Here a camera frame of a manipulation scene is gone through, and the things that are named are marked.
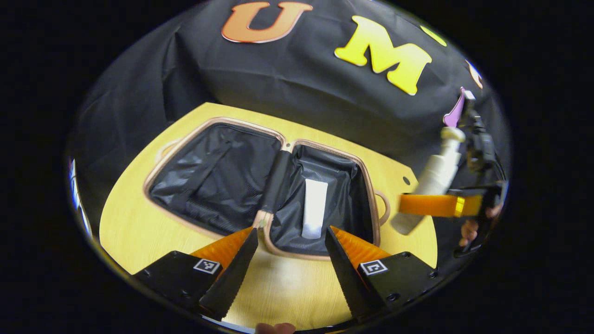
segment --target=yellow letter m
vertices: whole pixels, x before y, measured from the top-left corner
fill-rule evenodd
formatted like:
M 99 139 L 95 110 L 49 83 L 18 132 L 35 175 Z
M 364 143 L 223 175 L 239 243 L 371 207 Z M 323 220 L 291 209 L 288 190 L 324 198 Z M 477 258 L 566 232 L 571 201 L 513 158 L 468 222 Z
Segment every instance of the yellow letter m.
M 334 54 L 351 64 L 367 64 L 365 51 L 369 48 L 371 68 L 380 73 L 398 64 L 388 72 L 388 81 L 409 95 L 416 94 L 416 83 L 426 64 L 432 61 L 425 50 L 412 43 L 395 48 L 388 31 L 382 25 L 361 16 L 353 16 L 357 29 L 344 48 L 337 48 Z

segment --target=suitcase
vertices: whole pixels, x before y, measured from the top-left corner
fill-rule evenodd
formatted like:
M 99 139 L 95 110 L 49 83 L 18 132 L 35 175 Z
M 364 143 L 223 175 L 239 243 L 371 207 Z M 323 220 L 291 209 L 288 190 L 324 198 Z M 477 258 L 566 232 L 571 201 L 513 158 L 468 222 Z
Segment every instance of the suitcase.
M 328 184 L 317 239 L 302 237 L 306 179 Z M 360 158 L 309 140 L 288 143 L 275 130 L 227 117 L 161 148 L 144 195 L 214 238 L 253 226 L 272 253 L 309 260 L 330 259 L 324 245 L 330 225 L 379 245 L 390 215 Z M 386 206 L 382 217 L 375 195 Z

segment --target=finger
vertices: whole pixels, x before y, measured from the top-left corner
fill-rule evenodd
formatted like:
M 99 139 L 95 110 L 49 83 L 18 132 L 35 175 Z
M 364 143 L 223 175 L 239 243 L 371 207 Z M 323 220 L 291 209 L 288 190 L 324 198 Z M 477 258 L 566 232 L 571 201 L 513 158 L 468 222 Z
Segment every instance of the finger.
M 466 224 L 468 225 L 468 227 L 470 228 L 471 231 L 479 230 L 479 224 L 474 220 L 467 220 Z
M 295 333 L 295 326 L 290 323 L 278 323 L 274 325 L 277 334 L 293 334 Z
M 469 240 L 474 240 L 476 238 L 476 231 L 474 231 L 469 224 L 464 224 L 462 226 L 462 237 Z
M 495 218 L 497 215 L 501 213 L 501 209 L 503 208 L 503 203 L 500 203 L 496 207 L 489 207 L 486 209 L 485 213 L 488 218 Z
M 255 334 L 276 334 L 274 327 L 267 323 L 259 323 L 256 325 Z

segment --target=white bottle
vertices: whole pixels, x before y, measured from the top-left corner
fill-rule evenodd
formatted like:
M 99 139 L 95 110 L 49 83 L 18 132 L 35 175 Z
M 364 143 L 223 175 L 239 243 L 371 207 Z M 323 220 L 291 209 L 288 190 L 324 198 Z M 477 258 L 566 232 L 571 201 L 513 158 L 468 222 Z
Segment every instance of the white bottle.
M 450 188 L 460 162 L 458 149 L 460 143 L 466 140 L 466 136 L 456 127 L 444 127 L 441 130 L 441 139 L 441 153 L 429 158 L 413 194 L 443 195 Z M 399 212 L 390 223 L 396 231 L 408 235 L 423 217 Z
M 319 239 L 322 236 L 327 191 L 326 182 L 305 179 L 305 206 L 301 236 L 306 239 Z

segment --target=wooden table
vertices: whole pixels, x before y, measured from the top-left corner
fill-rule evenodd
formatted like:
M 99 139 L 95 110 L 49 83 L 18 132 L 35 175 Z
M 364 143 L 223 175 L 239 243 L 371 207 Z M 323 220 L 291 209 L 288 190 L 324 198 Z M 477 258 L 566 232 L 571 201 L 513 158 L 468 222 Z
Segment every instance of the wooden table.
M 157 136 L 130 163 L 113 187 L 101 216 L 103 248 L 130 274 L 135 274 L 172 250 L 191 253 L 215 239 L 167 217 L 143 196 L 143 182 L 155 166 L 157 152 L 210 118 L 242 119 L 282 133 L 287 140 L 309 139 L 360 157 L 375 189 L 382 191 L 396 214 L 399 194 L 417 185 L 412 170 L 372 150 L 322 131 L 243 109 L 205 103 Z M 348 122 L 337 119 L 337 122 Z M 403 177 L 410 180 L 406 185 Z M 378 198 L 379 215 L 384 204 Z M 410 251 L 431 267 L 437 263 L 437 240 L 431 217 L 408 236 L 386 223 L 380 229 L 381 248 L 390 254 Z M 258 322 L 294 324 L 298 330 L 331 326 L 351 319 L 336 274 L 329 261 L 312 261 L 271 254 L 262 240 L 244 282 L 224 322 L 253 328 Z

